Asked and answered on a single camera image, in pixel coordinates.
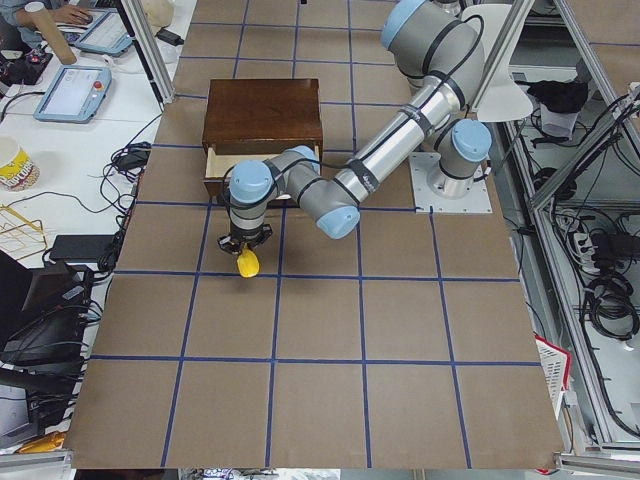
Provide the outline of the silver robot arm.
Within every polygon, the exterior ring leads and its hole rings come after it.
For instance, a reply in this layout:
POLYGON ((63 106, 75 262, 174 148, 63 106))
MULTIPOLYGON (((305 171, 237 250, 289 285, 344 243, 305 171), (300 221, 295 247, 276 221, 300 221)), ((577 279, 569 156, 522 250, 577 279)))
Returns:
POLYGON ((293 147, 266 160, 244 160, 231 170, 222 195, 230 231, 221 250, 238 256, 265 242, 270 201, 289 195, 332 239, 358 224, 359 204, 428 136, 444 127, 477 94, 485 65, 480 14, 460 20, 431 1, 401 1, 386 20, 381 42, 399 70, 421 88, 331 179, 319 173, 314 152, 293 147))

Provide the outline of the person's hand on mouse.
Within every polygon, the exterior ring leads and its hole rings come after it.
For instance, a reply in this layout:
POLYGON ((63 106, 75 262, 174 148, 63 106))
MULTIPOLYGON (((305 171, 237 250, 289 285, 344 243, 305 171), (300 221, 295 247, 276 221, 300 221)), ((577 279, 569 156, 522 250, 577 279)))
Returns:
POLYGON ((68 25, 88 25, 93 21, 92 15, 86 9, 71 4, 52 9, 51 15, 56 23, 68 25))

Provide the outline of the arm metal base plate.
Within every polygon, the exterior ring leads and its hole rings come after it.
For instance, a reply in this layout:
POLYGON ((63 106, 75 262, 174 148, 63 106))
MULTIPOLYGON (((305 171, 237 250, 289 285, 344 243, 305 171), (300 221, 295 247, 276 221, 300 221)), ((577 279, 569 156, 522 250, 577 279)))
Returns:
POLYGON ((447 177, 440 169, 438 153, 412 153, 409 156, 415 210, 434 214, 491 214, 488 188, 481 177, 481 166, 463 180, 447 177))

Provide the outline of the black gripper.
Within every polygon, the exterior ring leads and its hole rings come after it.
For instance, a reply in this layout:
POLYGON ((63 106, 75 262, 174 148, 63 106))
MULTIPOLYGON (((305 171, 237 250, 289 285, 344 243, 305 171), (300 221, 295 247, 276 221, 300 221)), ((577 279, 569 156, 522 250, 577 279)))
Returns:
POLYGON ((270 224, 262 224, 252 229, 242 229, 235 224, 230 225, 230 232, 217 239, 219 248, 229 254, 241 254, 245 247, 254 249, 266 242, 273 231, 270 224))

